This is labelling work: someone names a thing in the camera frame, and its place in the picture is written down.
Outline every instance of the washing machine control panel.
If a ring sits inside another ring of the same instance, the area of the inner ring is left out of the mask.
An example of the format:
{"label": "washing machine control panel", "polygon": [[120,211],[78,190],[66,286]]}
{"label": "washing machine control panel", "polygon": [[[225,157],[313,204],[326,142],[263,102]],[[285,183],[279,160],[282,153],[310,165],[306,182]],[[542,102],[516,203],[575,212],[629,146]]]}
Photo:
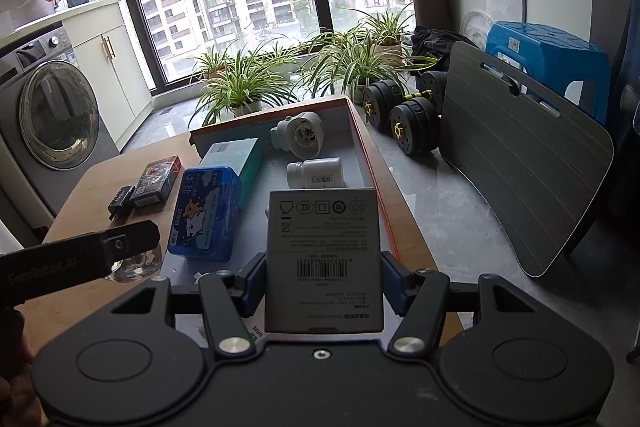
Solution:
{"label": "washing machine control panel", "polygon": [[70,49],[69,36],[61,23],[18,40],[15,47],[4,47],[0,50],[0,92],[20,76]]}

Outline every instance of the wooden tabletop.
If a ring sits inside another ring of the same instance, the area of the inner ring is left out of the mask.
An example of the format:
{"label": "wooden tabletop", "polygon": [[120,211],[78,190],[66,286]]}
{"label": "wooden tabletop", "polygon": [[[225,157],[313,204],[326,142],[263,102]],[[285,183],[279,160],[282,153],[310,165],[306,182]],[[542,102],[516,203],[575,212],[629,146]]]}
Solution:
{"label": "wooden tabletop", "polygon": [[[436,268],[431,252],[407,207],[402,193],[375,146],[369,132],[356,118],[358,131],[376,178],[378,197],[392,227],[400,261],[410,270]],[[124,185],[135,185],[145,166],[154,160],[178,155],[185,168],[197,166],[200,157],[189,144],[190,134],[180,134],[146,147],[132,150],[91,167],[69,195],[47,233],[45,242],[98,232],[125,224],[110,221],[107,205]],[[126,223],[151,219],[160,230],[161,248],[166,249],[178,190],[172,190],[164,205],[136,209]],[[32,299],[19,307],[25,315],[26,333],[37,352],[50,340],[140,283],[95,280],[50,295]],[[443,341],[462,331],[456,314],[447,315]]]}

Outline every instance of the countertop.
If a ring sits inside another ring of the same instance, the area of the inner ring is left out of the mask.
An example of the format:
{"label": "countertop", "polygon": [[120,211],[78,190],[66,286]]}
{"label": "countertop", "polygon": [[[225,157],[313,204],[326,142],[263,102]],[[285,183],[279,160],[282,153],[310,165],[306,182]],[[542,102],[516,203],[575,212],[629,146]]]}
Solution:
{"label": "countertop", "polygon": [[34,20],[29,24],[20,26],[12,33],[9,33],[7,36],[0,38],[0,48],[4,48],[6,45],[11,44],[12,42],[17,41],[29,35],[30,33],[33,33],[34,31],[37,31],[56,22],[63,21],[64,19],[69,19],[69,17],[75,17],[76,15],[88,12],[89,10],[95,10],[96,8],[100,8],[101,6],[108,6],[109,4],[116,4],[119,2],[120,0],[90,1],[86,4],[81,4],[80,6],[69,8],[68,10],[63,10],[53,13],[52,15],[47,15],[42,19]]}

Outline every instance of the dumbbell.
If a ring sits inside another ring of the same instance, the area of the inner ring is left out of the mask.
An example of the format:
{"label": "dumbbell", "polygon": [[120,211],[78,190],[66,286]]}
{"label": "dumbbell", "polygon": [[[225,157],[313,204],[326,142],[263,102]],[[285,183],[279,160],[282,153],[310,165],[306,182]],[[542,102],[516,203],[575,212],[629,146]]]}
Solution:
{"label": "dumbbell", "polygon": [[416,81],[418,89],[434,92],[432,99],[414,98],[391,110],[391,131],[405,154],[433,151],[440,143],[440,116],[447,87],[447,73],[430,71]]}
{"label": "dumbbell", "polygon": [[378,131],[388,129],[389,114],[397,105],[413,98],[434,98],[436,93],[429,89],[404,94],[402,88],[394,80],[382,80],[366,87],[362,98],[367,121]]}

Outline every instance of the blue plastic box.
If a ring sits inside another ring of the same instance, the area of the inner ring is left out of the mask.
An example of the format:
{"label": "blue plastic box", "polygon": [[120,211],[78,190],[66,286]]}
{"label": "blue plastic box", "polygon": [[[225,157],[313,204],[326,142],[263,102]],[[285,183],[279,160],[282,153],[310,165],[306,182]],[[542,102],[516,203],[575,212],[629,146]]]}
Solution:
{"label": "blue plastic box", "polygon": [[168,250],[228,261],[234,246],[242,182],[229,167],[196,167],[182,176]]}

